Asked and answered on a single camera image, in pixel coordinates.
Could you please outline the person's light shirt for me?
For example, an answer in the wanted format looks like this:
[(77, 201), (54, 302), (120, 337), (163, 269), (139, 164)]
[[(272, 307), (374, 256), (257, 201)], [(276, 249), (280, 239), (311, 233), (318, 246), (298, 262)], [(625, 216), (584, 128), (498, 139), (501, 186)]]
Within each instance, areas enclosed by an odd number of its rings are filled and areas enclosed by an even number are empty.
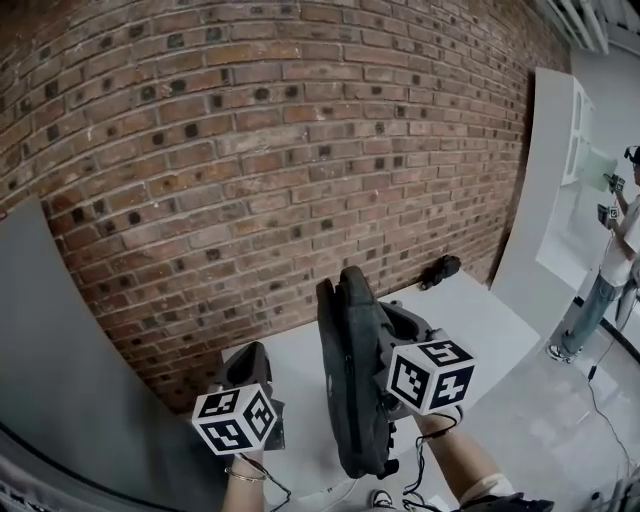
[(525, 499), (503, 474), (496, 473), (483, 477), (463, 493), (458, 512), (540, 512), (544, 507)]

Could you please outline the person's right forearm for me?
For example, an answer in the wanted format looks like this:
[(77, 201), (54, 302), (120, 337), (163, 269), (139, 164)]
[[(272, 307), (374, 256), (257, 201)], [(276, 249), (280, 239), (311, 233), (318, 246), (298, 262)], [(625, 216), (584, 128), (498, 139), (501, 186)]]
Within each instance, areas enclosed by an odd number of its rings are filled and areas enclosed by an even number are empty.
[(483, 477), (503, 474), (484, 449), (458, 429), (452, 417), (432, 414), (415, 415), (414, 419), (459, 505), (463, 493), (473, 484)]

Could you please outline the grey metal shelf rack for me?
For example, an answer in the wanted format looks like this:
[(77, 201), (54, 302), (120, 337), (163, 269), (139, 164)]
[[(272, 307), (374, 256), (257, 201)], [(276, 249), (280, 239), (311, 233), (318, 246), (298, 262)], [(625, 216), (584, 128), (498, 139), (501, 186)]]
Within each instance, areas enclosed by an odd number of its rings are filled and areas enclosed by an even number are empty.
[(115, 512), (38, 480), (0, 454), (0, 512)]

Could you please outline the grey refrigerator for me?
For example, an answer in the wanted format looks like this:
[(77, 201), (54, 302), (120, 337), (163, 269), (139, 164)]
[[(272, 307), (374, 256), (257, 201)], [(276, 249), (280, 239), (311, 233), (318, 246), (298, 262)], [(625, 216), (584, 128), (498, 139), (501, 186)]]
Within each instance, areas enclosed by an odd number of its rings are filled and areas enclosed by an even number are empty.
[(0, 221), (0, 454), (115, 512), (218, 512), (226, 489), (97, 323), (34, 198)]

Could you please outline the tall white cabinet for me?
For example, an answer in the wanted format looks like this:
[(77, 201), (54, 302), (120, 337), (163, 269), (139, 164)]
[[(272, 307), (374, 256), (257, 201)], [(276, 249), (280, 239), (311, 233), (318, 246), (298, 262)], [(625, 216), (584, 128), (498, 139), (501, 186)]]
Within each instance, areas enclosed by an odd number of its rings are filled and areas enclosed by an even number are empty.
[(598, 260), (589, 242), (598, 191), (581, 183), (595, 107), (578, 80), (539, 67), (526, 172), (492, 293), (549, 338)]

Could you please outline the black folded umbrella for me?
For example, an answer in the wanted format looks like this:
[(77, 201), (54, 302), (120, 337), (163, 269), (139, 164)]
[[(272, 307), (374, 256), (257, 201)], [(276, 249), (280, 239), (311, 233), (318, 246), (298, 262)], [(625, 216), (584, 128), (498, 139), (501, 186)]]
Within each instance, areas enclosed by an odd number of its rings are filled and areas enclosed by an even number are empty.
[(443, 255), (422, 271), (419, 287), (423, 291), (429, 290), (443, 280), (455, 275), (460, 268), (461, 260), (457, 256)]

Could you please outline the dark grey backpack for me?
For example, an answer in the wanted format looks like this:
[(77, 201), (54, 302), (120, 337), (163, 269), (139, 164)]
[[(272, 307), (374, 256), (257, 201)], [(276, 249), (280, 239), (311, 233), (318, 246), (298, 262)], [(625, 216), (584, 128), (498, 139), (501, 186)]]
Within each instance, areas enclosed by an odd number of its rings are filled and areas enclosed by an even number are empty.
[(380, 336), (386, 319), (357, 266), (339, 282), (316, 286), (317, 323), (322, 346), (326, 394), (340, 464), (351, 479), (384, 479), (398, 470), (390, 458), (391, 420), (384, 386)]

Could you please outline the white table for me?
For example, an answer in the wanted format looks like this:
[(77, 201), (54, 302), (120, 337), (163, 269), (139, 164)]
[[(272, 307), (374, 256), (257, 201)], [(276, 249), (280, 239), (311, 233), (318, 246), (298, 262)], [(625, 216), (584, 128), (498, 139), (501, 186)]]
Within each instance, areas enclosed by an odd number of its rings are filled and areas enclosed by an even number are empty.
[[(471, 407), (536, 345), (540, 337), (524, 320), (463, 271), (422, 291), (412, 285), (384, 296), (475, 356), (474, 370), (463, 402)], [(274, 484), (265, 498), (279, 512), (309, 512), (325, 506), (321, 494), (347, 489), (350, 481), (338, 457), (328, 412), (321, 341), (315, 322), (262, 339), (270, 360), (273, 396), (284, 404), (285, 447), (264, 455), (266, 469), (292, 493), (289, 503)]]

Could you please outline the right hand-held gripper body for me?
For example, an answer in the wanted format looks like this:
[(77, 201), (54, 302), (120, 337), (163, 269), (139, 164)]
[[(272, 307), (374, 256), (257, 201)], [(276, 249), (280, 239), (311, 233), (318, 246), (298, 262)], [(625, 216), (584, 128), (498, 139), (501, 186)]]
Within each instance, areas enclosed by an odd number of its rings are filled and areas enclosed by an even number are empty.
[(426, 416), (460, 406), (474, 371), (473, 353), (438, 330), (434, 339), (392, 348), (385, 391)]

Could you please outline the person's left forearm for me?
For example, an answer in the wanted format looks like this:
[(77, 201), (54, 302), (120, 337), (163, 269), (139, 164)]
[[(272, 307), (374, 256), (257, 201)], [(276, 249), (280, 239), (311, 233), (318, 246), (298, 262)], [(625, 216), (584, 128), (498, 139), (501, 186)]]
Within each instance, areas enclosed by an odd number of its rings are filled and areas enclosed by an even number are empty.
[(264, 512), (266, 475), (258, 468), (263, 455), (263, 451), (254, 451), (234, 457), (221, 512)]

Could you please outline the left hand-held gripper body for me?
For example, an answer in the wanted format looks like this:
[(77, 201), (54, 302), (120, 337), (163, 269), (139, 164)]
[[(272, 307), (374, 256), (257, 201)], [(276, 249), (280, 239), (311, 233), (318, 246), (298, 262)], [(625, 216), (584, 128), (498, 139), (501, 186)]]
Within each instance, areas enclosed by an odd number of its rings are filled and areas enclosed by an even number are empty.
[(196, 399), (192, 425), (216, 455), (284, 450), (284, 404), (271, 394), (269, 383), (212, 384)]

